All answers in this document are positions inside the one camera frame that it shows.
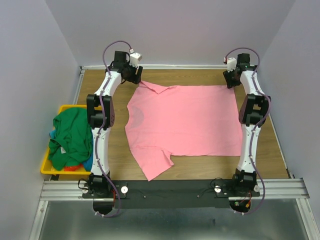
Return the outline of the pink t shirt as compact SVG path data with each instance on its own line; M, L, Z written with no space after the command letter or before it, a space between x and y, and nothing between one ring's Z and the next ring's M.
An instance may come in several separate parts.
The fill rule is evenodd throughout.
M142 81L127 110L129 149L148 181L173 166L171 156L241 154L236 96L224 85L161 86Z

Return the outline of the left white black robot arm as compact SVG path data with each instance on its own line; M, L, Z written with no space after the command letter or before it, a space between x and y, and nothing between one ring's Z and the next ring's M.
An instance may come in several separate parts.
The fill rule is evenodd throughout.
M93 160L88 179L88 191L93 196L106 198L114 188L109 182L108 143L111 127L115 123L113 95L124 82L138 84L143 67L142 55L132 48L129 52L116 51L106 67L105 77L98 90L86 97L87 122L93 137Z

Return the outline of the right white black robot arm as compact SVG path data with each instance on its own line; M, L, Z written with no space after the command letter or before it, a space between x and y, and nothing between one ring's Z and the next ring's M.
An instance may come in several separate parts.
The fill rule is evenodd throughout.
M243 85L245 98L238 114L242 130L241 154L235 174L232 176L230 191L241 196L258 192L256 166L258 139L261 128L269 115L271 97L266 95L258 81L258 65L250 63L250 55L241 53L234 57L224 57L227 70L223 72L229 89Z

